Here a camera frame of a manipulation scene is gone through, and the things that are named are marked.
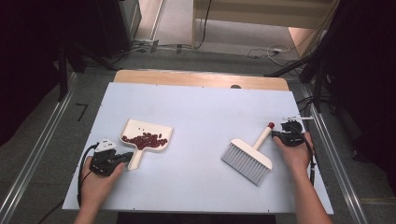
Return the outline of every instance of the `dustpan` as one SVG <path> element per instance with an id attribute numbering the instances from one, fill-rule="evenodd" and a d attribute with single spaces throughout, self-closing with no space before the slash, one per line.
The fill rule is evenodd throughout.
<path id="1" fill-rule="evenodd" d="M 164 150 L 172 135 L 173 128 L 158 124 L 128 119 L 120 133 L 120 140 L 129 147 L 134 147 L 134 155 L 128 164 L 128 170 L 139 167 L 145 151 Z"/>

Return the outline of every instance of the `wire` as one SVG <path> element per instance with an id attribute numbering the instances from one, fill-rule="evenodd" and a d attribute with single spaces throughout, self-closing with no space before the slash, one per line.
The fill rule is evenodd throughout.
<path id="1" fill-rule="evenodd" d="M 279 54 L 279 53 L 281 53 L 281 52 L 285 52 L 285 53 L 290 52 L 291 49 L 290 49 L 288 46 L 286 46 L 286 45 L 277 45 L 277 44 L 273 44 L 273 45 L 271 45 L 270 47 L 267 48 L 267 55 L 268 55 L 268 58 L 270 58 L 271 61 L 273 61 L 273 62 L 276 63 L 277 65 L 285 66 L 286 64 L 281 64 L 281 63 L 279 63 L 279 62 L 277 62 L 277 61 L 275 61 L 275 60 L 273 59 L 273 56 L 275 56 L 275 55 L 273 55 L 273 56 L 270 55 L 269 49 L 270 49 L 272 46 L 283 46 L 283 47 L 286 47 L 286 48 L 287 48 L 286 51 L 276 51 L 277 53 L 276 53 L 275 55 L 277 55 L 277 54 Z"/>
<path id="2" fill-rule="evenodd" d="M 314 30 L 312 30 L 312 32 L 309 34 L 309 36 L 307 36 L 302 42 L 300 42 L 300 44 L 298 44 L 298 45 L 296 45 L 294 48 L 292 48 L 292 49 L 296 49 L 296 48 L 298 48 L 298 47 L 300 47 L 316 30 L 318 30 L 319 28 L 321 29 L 321 27 L 323 27 L 323 25 L 329 20 L 329 18 L 330 18 L 330 16 L 332 15 L 332 13 L 334 12 L 334 10 L 335 10 L 335 6 L 336 6 L 337 4 L 334 4 L 333 6 L 332 6 L 332 10 L 330 10 L 330 12 L 329 12 L 329 14 L 327 14 L 327 16 L 326 16 L 326 19 L 324 20 L 324 22 L 323 23 L 321 23 L 320 25 L 318 25 Z"/>
<path id="3" fill-rule="evenodd" d="M 289 63 L 292 63 L 292 62 L 299 62 L 299 61 L 300 61 L 300 60 L 289 60 L 289 61 L 286 62 L 285 65 L 288 65 Z M 294 68 L 294 69 L 293 69 L 293 71 L 294 71 L 297 75 L 292 74 L 291 71 L 289 71 L 288 73 L 289 73 L 291 76 L 293 76 L 293 77 L 297 77 L 297 76 L 299 76 L 299 75 L 301 74 L 301 73 L 299 73 L 297 70 L 301 70 L 301 71 L 303 72 L 304 67 L 303 67 L 303 68 Z"/>
<path id="4" fill-rule="evenodd" d="M 88 152 L 91 151 L 91 149 L 93 148 L 97 148 L 97 146 L 99 145 L 99 143 L 90 146 L 84 153 L 84 155 L 81 158 L 81 163 L 79 164 L 79 172 L 78 172 L 78 195 L 77 195 L 77 201 L 78 201 L 78 205 L 81 206 L 81 188 L 82 188 L 82 181 L 81 180 L 81 175 L 82 175 L 82 169 L 84 168 L 84 163 L 85 163 L 85 158 L 87 157 Z"/>
<path id="5" fill-rule="evenodd" d="M 296 128 L 292 127 L 291 125 L 290 125 L 290 128 L 292 128 L 294 130 L 294 133 L 299 134 L 305 141 L 305 145 L 306 145 L 306 148 L 308 149 L 308 153 L 309 153 L 309 158 L 311 160 L 311 162 L 310 162 L 310 164 L 311 164 L 311 168 L 310 168 L 311 172 L 310 172 L 310 175 L 309 175 L 309 180 L 311 181 L 312 186 L 314 186 L 314 183 L 315 183 L 315 166 L 316 166 L 316 164 L 314 163 L 314 150 L 312 149 L 311 145 L 309 145 L 308 140 L 306 140 L 305 136 L 302 133 L 300 133 L 299 130 L 297 130 Z"/>
<path id="6" fill-rule="evenodd" d="M 47 217 L 49 217 L 56 209 L 58 209 L 62 204 L 64 203 L 64 199 L 59 202 L 58 204 L 56 204 L 46 215 L 44 215 L 38 222 L 37 224 L 41 224 L 43 223 Z"/>
<path id="7" fill-rule="evenodd" d="M 97 145 L 94 145 L 94 146 L 91 146 L 91 147 L 89 147 L 89 148 L 87 149 L 87 151 L 85 152 L 84 156 L 83 156 L 82 159 L 81 159 L 81 164 L 82 164 L 82 166 L 83 166 L 83 163 L 85 162 L 85 158 L 87 157 L 88 152 L 89 152 L 92 148 L 96 148 L 96 147 L 97 147 Z M 87 176 L 90 175 L 91 172 L 92 172 L 92 171 L 90 170 L 90 172 L 87 173 L 87 174 L 84 176 L 84 178 L 82 178 L 81 182 L 79 182 L 80 175 L 81 175 L 81 171 L 82 171 L 82 169 L 81 169 L 82 166 L 80 165 L 80 169 L 79 169 L 79 170 L 80 170 L 80 173 L 78 174 L 78 195 L 80 195 L 82 183 L 84 183 L 85 178 L 87 178 Z M 37 222 L 37 224 L 43 223 L 43 222 L 47 219 L 47 217 L 49 217 L 49 216 L 50 216 L 56 209 L 58 209 L 63 203 L 64 203 L 64 199 L 63 199 L 61 202 L 59 202 L 58 204 L 56 204 L 46 215 L 44 215 L 44 216 L 40 219 L 40 221 Z"/>
<path id="8" fill-rule="evenodd" d="M 259 59 L 259 58 L 263 57 L 264 54 L 261 54 L 261 55 L 259 55 L 259 56 L 257 56 L 257 55 L 251 56 L 251 55 L 250 55 L 250 53 L 251 53 L 252 51 L 257 51 L 257 50 L 265 51 L 265 49 L 251 49 L 251 50 L 247 53 L 247 57 L 250 58 L 250 59 Z"/>
<path id="9" fill-rule="evenodd" d="M 300 101 L 297 101 L 297 104 L 302 103 L 303 101 L 307 101 L 307 103 L 305 104 L 305 107 L 300 110 L 300 112 L 304 110 L 304 115 L 306 117 L 310 117 L 311 116 L 310 115 L 311 114 L 310 113 L 311 112 L 311 107 L 312 107 L 312 103 L 313 103 L 313 96 L 309 96 L 309 97 L 306 97 L 306 98 L 304 98 L 304 99 L 302 99 Z M 303 122 L 305 122 L 304 126 L 306 127 L 306 130 L 310 133 L 309 121 L 310 121 L 309 119 L 303 120 Z M 320 169 L 320 163 L 319 163 L 319 159 L 318 159 L 318 154 L 314 153 L 313 156 L 315 157 L 315 160 L 317 162 L 317 166 Z"/>
<path id="10" fill-rule="evenodd" d="M 209 6 L 207 7 L 207 11 L 206 11 L 206 16 L 205 16 L 205 23 L 204 23 L 204 36 L 202 37 L 202 41 L 201 44 L 194 49 L 198 49 L 202 46 L 202 44 L 204 43 L 205 40 L 205 33 L 206 33 L 206 22 L 207 22 L 207 17 L 209 16 L 209 10 L 210 10 L 210 6 L 212 5 L 212 0 L 209 1 Z"/>

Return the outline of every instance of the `black cable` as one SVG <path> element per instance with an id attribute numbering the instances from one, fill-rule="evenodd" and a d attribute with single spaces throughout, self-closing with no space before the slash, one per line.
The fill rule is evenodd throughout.
<path id="1" fill-rule="evenodd" d="M 82 186 L 82 183 L 84 183 L 85 178 L 87 178 L 87 176 L 90 175 L 91 173 L 92 173 L 92 170 L 90 170 L 90 172 L 87 173 L 87 174 L 84 176 L 84 178 L 82 178 L 82 180 L 81 180 L 81 186 Z"/>
<path id="2" fill-rule="evenodd" d="M 91 149 L 97 148 L 99 143 L 90 146 L 87 148 L 85 151 L 84 155 L 81 158 L 81 163 L 79 164 L 79 172 L 78 172 L 78 195 L 77 195 L 77 201 L 78 201 L 78 206 L 81 206 L 81 187 L 82 187 L 82 181 L 81 181 L 81 176 L 82 176 L 82 169 L 84 168 L 84 163 L 85 163 L 85 158 L 87 157 L 88 152 L 90 152 Z"/>
<path id="3" fill-rule="evenodd" d="M 313 96 L 308 96 L 308 97 L 305 97 L 305 98 L 302 99 L 302 100 L 297 101 L 296 103 L 299 104 L 299 103 L 301 103 L 301 102 L 303 102 L 303 101 L 308 101 L 308 100 L 310 100 L 310 99 L 312 99 L 312 98 L 313 98 Z"/>
<path id="4" fill-rule="evenodd" d="M 267 50 L 267 49 L 251 49 L 248 53 L 247 53 L 247 57 L 249 58 L 249 59 L 259 59 L 259 58 L 261 58 L 261 57 L 264 57 L 264 58 L 269 58 L 269 57 L 273 57 L 273 56 L 276 56 L 277 54 L 279 54 L 279 52 L 278 53 L 274 53 L 273 51 L 273 53 L 274 53 L 274 55 L 265 55 L 265 53 L 264 54 L 261 54 L 261 55 L 259 55 L 259 56 L 250 56 L 250 53 L 252 52 L 252 51 L 256 51 L 256 50 Z"/>
<path id="5" fill-rule="evenodd" d="M 212 5 L 212 0 L 209 1 L 209 6 L 207 6 L 207 11 L 206 11 L 206 16 L 205 16 L 205 23 L 204 23 L 204 36 L 202 37 L 201 44 L 197 48 L 194 48 L 194 49 L 200 48 L 202 46 L 202 44 L 204 43 L 205 33 L 206 33 L 206 22 L 207 22 L 207 16 L 209 16 L 210 5 Z"/>
<path id="6" fill-rule="evenodd" d="M 300 60 L 288 60 L 286 63 L 285 63 L 285 66 L 287 66 L 289 63 L 291 63 L 291 62 L 299 62 Z M 294 68 L 293 69 L 294 70 L 294 72 L 297 74 L 297 75 L 294 75 L 294 74 L 292 74 L 291 73 L 291 71 L 289 71 L 288 73 L 291 75 L 291 76 L 293 76 L 293 77 L 297 77 L 297 76 L 299 76 L 301 73 L 299 73 L 298 71 L 297 71 L 297 68 Z"/>
<path id="7" fill-rule="evenodd" d="M 126 55 L 126 54 L 122 54 L 117 60 L 111 62 L 110 64 L 114 64 L 114 63 L 119 62 L 123 57 L 125 57 L 125 55 Z"/>
<path id="8" fill-rule="evenodd" d="M 298 45 L 296 45 L 296 46 L 294 46 L 293 48 L 291 48 L 290 50 L 287 50 L 287 51 L 280 51 L 280 52 L 278 52 L 277 54 L 284 54 L 284 53 L 289 53 L 289 52 L 291 52 L 293 49 L 297 49 L 298 47 L 300 47 L 316 30 L 318 30 L 319 28 L 321 28 L 327 21 L 328 21 L 328 19 L 329 19 L 329 17 L 330 17 L 330 15 L 332 15 L 332 12 L 334 11 L 334 9 L 335 9 L 335 5 L 336 4 L 334 4 L 334 6 L 332 6 L 332 10 L 329 12 L 329 14 L 327 15 L 327 17 L 326 17 L 326 19 L 324 20 L 324 22 L 323 23 L 321 23 L 319 26 L 317 26 L 314 30 L 312 30 L 312 32 L 309 34 L 309 36 L 308 37 L 306 37 L 302 42 L 300 42 L 300 44 L 298 44 Z M 250 52 L 251 51 L 253 51 L 253 50 L 266 50 L 266 49 L 251 49 L 250 50 Z M 258 59 L 258 58 L 260 58 L 260 57 L 262 57 L 262 55 L 261 56 L 253 56 L 253 57 L 251 57 L 251 56 L 249 56 L 249 54 L 250 54 L 250 52 L 247 54 L 247 56 L 249 57 L 249 58 L 251 58 L 251 59 Z"/>
<path id="9" fill-rule="evenodd" d="M 136 45 L 134 49 L 139 49 L 139 48 L 169 48 L 169 49 L 177 49 L 177 48 L 183 48 L 183 49 L 193 49 L 191 45 L 185 45 L 185 44 L 164 44 L 164 45 L 150 45 L 146 43 L 136 43 L 133 44 Z"/>
<path id="10" fill-rule="evenodd" d="M 336 6 L 336 5 L 337 5 L 337 4 L 334 4 L 334 5 L 332 6 L 332 10 L 330 10 L 330 12 L 329 12 L 329 14 L 327 15 L 326 19 L 324 20 L 324 22 L 321 23 L 319 26 L 317 26 L 317 27 L 309 34 L 309 36 L 308 36 L 306 39 L 304 39 L 299 45 L 295 46 L 294 48 L 291 48 L 290 50 L 285 51 L 285 52 L 279 52 L 279 54 L 281 54 L 281 53 L 289 53 L 289 52 L 291 52 L 292 49 L 296 49 L 296 48 L 298 48 L 299 46 L 301 46 L 301 45 L 305 42 L 305 40 L 307 40 L 318 28 L 322 27 L 322 26 L 328 21 L 328 19 L 330 18 L 330 16 L 331 16 L 332 13 L 334 12 L 335 6 Z M 271 73 L 271 74 L 264 74 L 264 75 L 262 75 L 262 76 L 263 76 L 263 77 L 280 77 L 280 76 L 285 75 L 285 74 L 288 73 L 290 70 L 293 70 L 294 68 L 300 67 L 300 66 L 302 66 L 302 65 L 304 65 L 304 64 L 306 64 L 306 63 L 308 63 L 309 61 L 311 61 L 311 60 L 318 54 L 318 49 L 320 49 L 320 46 L 321 46 L 321 45 L 319 45 L 313 52 L 311 52 L 310 54 L 306 55 L 304 58 L 298 60 L 296 63 L 293 63 L 293 64 L 291 64 L 291 65 L 289 65 L 289 66 L 287 66 L 287 67 L 285 67 L 285 68 L 282 68 L 282 69 L 280 69 L 280 70 L 274 72 L 274 73 Z"/>
<path id="11" fill-rule="evenodd" d="M 302 109 L 299 110 L 299 112 L 305 110 L 305 109 L 306 109 L 309 105 L 311 105 L 313 102 L 314 102 L 313 99 L 309 100 L 309 101 L 305 104 L 305 106 L 304 106 Z"/>
<path id="12" fill-rule="evenodd" d="M 305 145 L 308 148 L 308 153 L 309 153 L 309 157 L 310 157 L 310 174 L 309 174 L 309 180 L 311 181 L 312 186 L 314 186 L 315 183 L 315 163 L 314 163 L 314 150 L 312 149 L 311 145 L 309 145 L 308 140 L 306 140 L 305 136 L 300 133 L 299 130 L 297 130 L 296 128 L 292 127 L 290 125 L 290 128 L 292 128 L 294 130 L 295 133 L 299 134 L 305 141 Z"/>
<path id="13" fill-rule="evenodd" d="M 311 105 L 312 105 L 312 104 L 310 104 L 310 105 L 305 109 L 304 115 L 305 115 L 306 117 L 311 117 L 311 113 L 310 113 L 310 111 L 311 111 Z M 309 132 L 309 119 L 306 119 L 306 120 L 305 120 L 305 127 L 306 127 L 306 130 Z"/>
<path id="14" fill-rule="evenodd" d="M 38 222 L 37 224 L 41 224 L 43 223 L 47 217 L 49 217 L 56 209 L 58 209 L 62 204 L 64 203 L 64 199 L 59 202 L 58 204 L 56 204 L 46 215 L 44 215 Z"/>

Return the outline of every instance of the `table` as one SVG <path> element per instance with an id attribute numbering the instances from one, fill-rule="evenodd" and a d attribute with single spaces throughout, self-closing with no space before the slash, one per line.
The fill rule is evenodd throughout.
<path id="1" fill-rule="evenodd" d="M 304 56 L 327 29 L 338 3 L 339 0 L 216 0 L 211 3 L 208 19 L 289 27 L 297 51 Z M 205 19 L 208 4 L 209 0 L 194 0 L 193 46 L 195 20 Z"/>
<path id="2" fill-rule="evenodd" d="M 259 89 L 259 83 L 271 90 L 254 89 Z M 231 89 L 232 85 L 245 89 Z M 269 121 L 280 131 L 279 123 L 284 122 L 281 118 L 296 111 L 292 93 L 282 78 L 119 71 L 107 88 L 86 147 L 105 137 L 116 142 L 119 153 L 132 150 L 119 139 L 127 119 L 172 126 L 174 132 L 163 152 L 144 154 L 139 169 L 122 174 L 102 208 L 129 212 L 292 213 L 292 180 L 273 141 L 265 141 L 260 149 L 273 161 L 274 169 L 258 187 L 220 157 L 232 138 L 252 143 Z M 64 209 L 78 209 L 77 175 Z M 326 211 L 332 214 L 318 169 L 316 189 Z"/>

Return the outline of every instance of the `wooden board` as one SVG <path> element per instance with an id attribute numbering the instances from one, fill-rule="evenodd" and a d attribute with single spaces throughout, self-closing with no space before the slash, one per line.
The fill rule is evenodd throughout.
<path id="1" fill-rule="evenodd" d="M 289 90 L 286 80 L 280 77 L 249 77 L 159 70 L 120 70 L 117 72 L 114 82 L 220 88 L 231 88 L 232 85 L 237 85 L 242 89 L 249 90 Z"/>

